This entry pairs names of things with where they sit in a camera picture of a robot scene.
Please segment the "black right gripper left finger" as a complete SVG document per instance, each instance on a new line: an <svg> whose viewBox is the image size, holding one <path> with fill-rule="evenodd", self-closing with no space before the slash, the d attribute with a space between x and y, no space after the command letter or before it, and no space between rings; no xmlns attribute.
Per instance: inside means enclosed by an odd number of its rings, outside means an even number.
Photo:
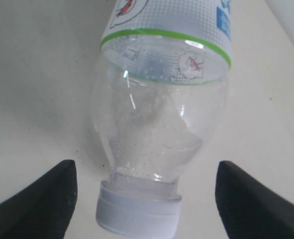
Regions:
<svg viewBox="0 0 294 239"><path fill-rule="evenodd" d="M0 203L0 239L62 239L78 199L75 161L63 160Z"/></svg>

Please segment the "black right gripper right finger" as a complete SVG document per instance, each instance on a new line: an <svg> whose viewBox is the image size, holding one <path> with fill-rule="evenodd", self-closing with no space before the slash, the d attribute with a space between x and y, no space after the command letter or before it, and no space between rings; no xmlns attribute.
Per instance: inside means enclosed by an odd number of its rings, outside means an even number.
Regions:
<svg viewBox="0 0 294 239"><path fill-rule="evenodd" d="M231 161L219 162L215 202L230 239L294 239L294 204Z"/></svg>

